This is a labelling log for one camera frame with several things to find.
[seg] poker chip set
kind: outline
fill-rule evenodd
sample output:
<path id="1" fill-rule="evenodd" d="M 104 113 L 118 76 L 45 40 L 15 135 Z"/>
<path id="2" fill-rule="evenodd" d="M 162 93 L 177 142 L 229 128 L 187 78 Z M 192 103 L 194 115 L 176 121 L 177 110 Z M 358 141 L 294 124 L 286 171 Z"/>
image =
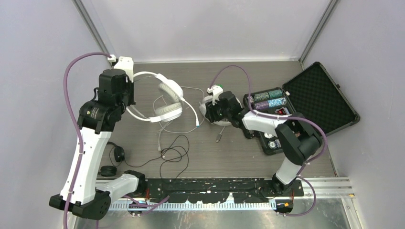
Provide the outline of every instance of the poker chip set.
<path id="1" fill-rule="evenodd" d="M 244 96 L 244 105 L 248 104 L 248 95 Z M 263 113 L 275 115 L 289 115 L 295 112 L 287 95 L 281 88 L 273 88 L 251 94 L 251 104 L 253 109 Z M 282 153 L 283 149 L 276 136 L 268 133 L 256 131 L 255 135 L 259 137 L 263 152 L 267 155 Z"/>
<path id="2" fill-rule="evenodd" d="M 245 107 L 248 95 L 243 97 Z M 360 116 L 340 91 L 323 65 L 313 63 L 282 87 L 251 93 L 251 105 L 263 113 L 290 115 L 302 113 L 315 122 L 326 136 L 359 122 Z M 277 137 L 263 132 L 254 134 L 260 139 L 263 152 L 273 155 L 283 152 Z"/>

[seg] gray wooden floor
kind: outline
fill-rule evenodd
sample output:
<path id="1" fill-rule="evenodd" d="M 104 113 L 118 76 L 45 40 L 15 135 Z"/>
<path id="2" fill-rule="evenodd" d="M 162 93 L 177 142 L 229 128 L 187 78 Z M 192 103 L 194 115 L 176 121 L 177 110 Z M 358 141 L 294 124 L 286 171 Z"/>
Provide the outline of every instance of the gray wooden floor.
<path id="1" fill-rule="evenodd" d="M 252 78 L 252 92 L 281 86 L 288 79 L 302 71 L 298 62 L 208 62 L 208 63 L 141 63 L 135 64 L 135 72 L 151 71 L 161 73 L 175 80 L 180 86 L 197 87 L 206 91 L 215 74 L 223 67 L 237 64 L 243 66 Z M 145 116 L 154 116 L 152 103 L 159 97 L 156 79 L 147 79 L 135 83 L 136 107 Z M 215 83 L 223 85 L 224 90 L 232 91 L 240 100 L 247 93 L 247 79 L 237 68 L 229 68 L 220 75 Z M 198 90 L 184 89 L 184 98 L 198 111 L 202 93 Z M 164 105 L 156 102 L 157 107 Z M 170 131 L 189 131 L 195 126 L 194 113 L 190 108 L 183 107 L 181 117 L 166 129 Z M 190 141 L 190 162 L 180 177 L 271 177 L 280 167 L 284 155 L 266 156 L 257 139 L 246 139 L 242 131 L 234 127 L 226 127 L 219 143 L 215 142 L 220 126 L 204 122 L 198 129 L 186 134 Z M 127 162 L 139 166 L 146 161 L 159 157 L 157 150 L 160 129 L 157 123 L 142 122 L 128 113 L 123 115 L 112 134 L 111 141 L 122 146 L 126 152 Z M 163 132 L 162 148 L 168 147 L 178 134 Z M 178 143 L 185 145 L 184 139 Z M 107 146 L 101 165 L 111 165 L 108 153 L 112 146 Z M 176 153 L 166 154 L 166 158 L 176 157 Z M 146 177 L 160 177 L 161 159 L 152 161 L 140 168 L 132 168 L 142 172 Z M 187 164 L 187 158 L 178 163 L 165 163 L 162 167 L 163 177 L 176 177 Z M 131 169 L 124 163 L 118 167 L 119 172 Z M 307 177 L 334 176 L 329 159 L 329 152 L 311 163 L 304 172 Z"/>

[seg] audio jack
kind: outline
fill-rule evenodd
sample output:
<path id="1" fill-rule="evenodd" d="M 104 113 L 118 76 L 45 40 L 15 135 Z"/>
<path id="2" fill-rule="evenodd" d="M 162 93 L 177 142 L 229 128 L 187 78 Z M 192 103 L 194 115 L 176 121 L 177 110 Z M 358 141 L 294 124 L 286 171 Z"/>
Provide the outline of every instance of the audio jack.
<path id="1" fill-rule="evenodd" d="M 215 141 L 216 143 L 218 143 L 218 142 L 221 140 L 222 132 L 224 131 L 225 127 L 226 127 L 226 126 L 224 126 L 224 127 L 222 128 L 222 130 L 219 132 L 219 134 L 217 135 L 216 141 Z"/>

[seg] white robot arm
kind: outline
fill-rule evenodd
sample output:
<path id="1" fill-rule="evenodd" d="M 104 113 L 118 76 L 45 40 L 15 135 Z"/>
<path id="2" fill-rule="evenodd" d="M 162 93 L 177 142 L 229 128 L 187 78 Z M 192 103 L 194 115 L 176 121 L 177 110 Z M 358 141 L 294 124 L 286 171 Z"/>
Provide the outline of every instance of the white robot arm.
<path id="1" fill-rule="evenodd" d="M 115 124 L 121 120 L 126 107 L 135 104 L 133 78 L 128 76 L 132 73 L 133 62 L 132 59 L 125 63 L 121 60 L 124 59 L 118 60 L 118 67 L 105 70 L 99 76 L 98 99 L 96 100 L 95 95 L 80 108 L 77 124 L 84 140 L 84 150 L 73 191 L 69 192 L 69 187 L 74 182 L 74 172 L 80 155 L 79 144 L 76 146 L 64 188 L 49 201 L 51 207 L 63 210 L 67 196 L 71 193 L 68 210 L 85 219 L 99 220 L 107 213 L 112 202 L 128 193 L 142 194 L 146 190 L 145 175 L 131 170 L 96 187 L 101 157 Z"/>
<path id="2" fill-rule="evenodd" d="M 283 194 L 295 181 L 305 161 L 320 148 L 321 136 L 305 122 L 279 120 L 277 115 L 273 115 L 274 119 L 266 118 L 243 109 L 233 93 L 223 92 L 217 85 L 209 88 L 207 93 L 214 98 L 205 104 L 205 118 L 211 123 L 226 118 L 234 127 L 242 129 L 247 138 L 252 138 L 250 131 L 270 133 L 279 138 L 286 158 L 273 175 L 272 186 L 275 193 Z M 304 117 L 300 113 L 293 116 Z"/>

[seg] black foam insert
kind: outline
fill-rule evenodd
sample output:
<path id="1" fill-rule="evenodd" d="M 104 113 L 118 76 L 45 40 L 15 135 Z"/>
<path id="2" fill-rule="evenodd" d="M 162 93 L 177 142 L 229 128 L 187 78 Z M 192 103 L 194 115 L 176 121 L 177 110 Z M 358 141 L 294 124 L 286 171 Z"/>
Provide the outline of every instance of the black foam insert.
<path id="1" fill-rule="evenodd" d="M 297 112 L 315 122 L 325 133 L 358 119 L 320 63 L 314 63 L 283 85 Z"/>

